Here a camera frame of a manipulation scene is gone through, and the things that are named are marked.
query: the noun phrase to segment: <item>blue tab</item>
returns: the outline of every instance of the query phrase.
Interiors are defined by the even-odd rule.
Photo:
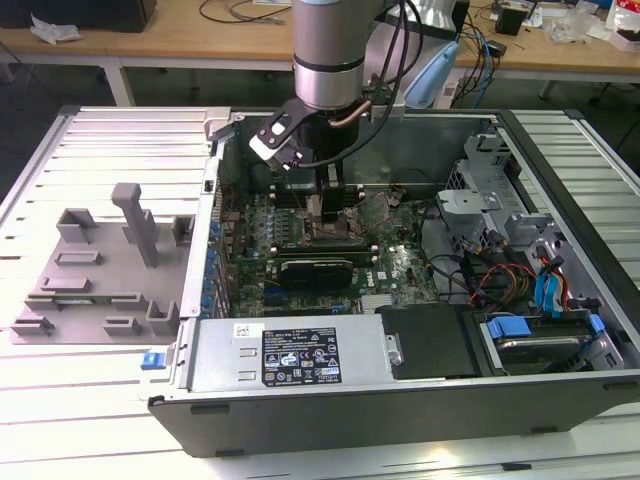
[[[502,337],[528,337],[531,335],[527,321],[519,315],[495,317],[487,323],[487,326],[493,339]]]
[[[556,288],[558,288],[558,277],[555,275],[549,276],[549,283],[547,284],[547,291],[544,293],[544,301],[542,309],[545,312],[551,313],[553,318],[557,318],[560,316],[560,312],[557,312],[554,306],[554,295],[556,293]]]
[[[591,322],[591,326],[596,331],[596,333],[604,332],[604,322],[600,318],[600,315],[596,315],[595,313],[589,317],[589,321]]]
[[[500,324],[495,320],[487,322],[487,327],[489,328],[491,338],[493,338],[494,340],[496,338],[502,338],[504,336],[504,334],[502,333],[502,328],[500,328]]]
[[[166,354],[158,352],[147,352],[144,354],[140,368],[142,370],[164,370],[164,358]]]
[[[536,302],[536,307],[541,307],[542,306],[542,302],[544,301],[544,282],[545,282],[545,277],[544,275],[538,275],[538,278],[536,278],[536,289],[535,292],[533,294],[533,299]]]

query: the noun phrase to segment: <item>table leg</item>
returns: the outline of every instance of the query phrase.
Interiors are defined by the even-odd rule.
[[[542,88],[538,92],[538,96],[542,100],[548,99],[549,95],[551,95],[551,91],[553,90],[553,87],[556,86],[556,83],[558,83],[558,82],[555,81],[555,80],[547,80],[546,82],[544,82],[544,85],[542,86]]]
[[[454,68],[451,70],[449,77],[447,77],[446,82],[444,82],[444,85],[442,86],[442,90],[440,90],[440,93],[433,102],[433,108],[444,110],[451,108],[451,103],[456,95],[458,84],[460,83],[460,80],[464,78],[464,75],[464,68]]]
[[[129,80],[124,67],[116,62],[103,65],[104,73],[107,75],[107,82],[111,87],[111,93],[118,107],[134,107],[136,102],[131,93]]]
[[[13,83],[13,73],[8,63],[0,63],[0,82]]]

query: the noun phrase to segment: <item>wooden table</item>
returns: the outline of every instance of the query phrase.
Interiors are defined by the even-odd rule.
[[[49,45],[26,29],[0,29],[0,40],[25,63],[96,65],[104,68],[116,104],[134,105],[125,67],[240,69],[287,71],[293,55],[291,12],[279,15],[284,26],[219,24],[200,16],[201,0],[158,0],[156,12],[142,33],[82,30],[82,40]],[[474,0],[471,14],[487,0]],[[247,5],[243,13],[259,15],[265,7]],[[205,12],[231,18],[223,0]],[[490,40],[507,45],[496,76],[504,78],[598,82],[640,82],[640,55],[623,53],[602,40],[590,45],[553,45],[541,29],[521,29],[517,37],[493,32],[493,22],[474,17]],[[473,68],[471,40],[463,39],[452,82]],[[13,61],[0,50],[0,62]]]

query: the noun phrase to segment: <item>barcode sticker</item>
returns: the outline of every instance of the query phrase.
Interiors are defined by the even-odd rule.
[[[263,330],[264,323],[234,323],[233,338],[259,338]]]

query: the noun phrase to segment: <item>warning label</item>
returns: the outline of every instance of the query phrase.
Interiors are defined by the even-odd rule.
[[[267,387],[342,382],[335,328],[265,330],[262,353]]]

